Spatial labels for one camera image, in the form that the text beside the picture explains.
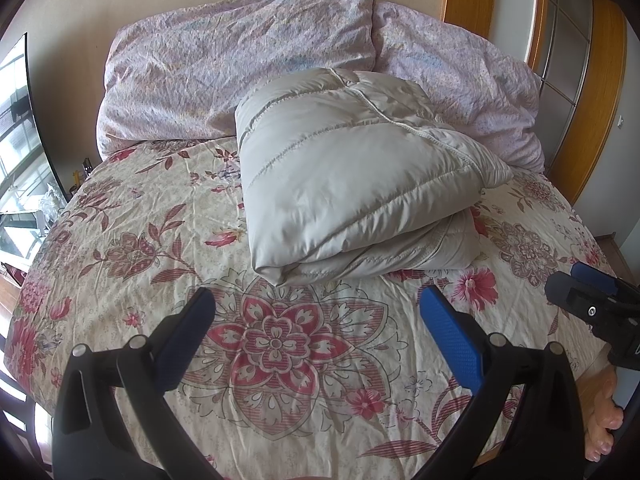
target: floral bed sheet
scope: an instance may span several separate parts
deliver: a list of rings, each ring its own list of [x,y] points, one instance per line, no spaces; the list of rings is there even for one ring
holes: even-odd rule
[[[47,237],[22,288],[6,364],[50,412],[72,347],[149,334],[198,286],[218,312],[182,384],[166,394],[202,453],[233,480],[410,478],[470,399],[422,323],[436,284],[516,345],[558,340],[579,376],[602,344],[547,303],[556,270],[610,272],[593,237],[540,174],[472,209],[482,253],[465,270],[274,288],[250,269],[235,138],[149,141],[102,163]],[[132,438],[154,456],[122,391]],[[520,398],[514,387],[488,448]]]

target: chair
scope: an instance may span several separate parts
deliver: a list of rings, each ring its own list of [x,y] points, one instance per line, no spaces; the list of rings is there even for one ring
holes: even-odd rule
[[[0,335],[0,350],[4,352],[6,339]],[[16,381],[0,370],[0,380],[25,394]],[[35,432],[36,403],[31,397],[17,399],[0,389],[0,463],[3,478],[7,480],[51,480],[47,471],[51,467],[42,460]],[[4,413],[9,413],[25,425],[25,430],[10,423]],[[28,444],[25,446],[22,437]]]

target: beige wall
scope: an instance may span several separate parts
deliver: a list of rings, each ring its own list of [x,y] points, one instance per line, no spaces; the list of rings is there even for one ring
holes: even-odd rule
[[[104,61],[116,31],[146,16],[219,0],[26,0],[0,40],[0,59],[29,34],[29,64],[38,127],[68,189],[89,156],[99,161],[95,120]],[[433,16],[442,0],[391,0]]]

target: television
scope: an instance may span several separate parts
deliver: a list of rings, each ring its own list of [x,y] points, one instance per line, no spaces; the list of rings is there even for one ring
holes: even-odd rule
[[[66,200],[33,113],[25,34],[0,62],[0,263],[28,272]]]

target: large floral medallion pattern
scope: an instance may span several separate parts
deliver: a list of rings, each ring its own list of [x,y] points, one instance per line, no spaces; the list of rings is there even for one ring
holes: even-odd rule
[[[343,431],[359,390],[390,397],[407,344],[386,304],[348,286],[273,287],[257,278],[245,288],[244,272],[231,275],[204,285],[216,320],[184,377],[201,416],[215,412],[277,440]]]

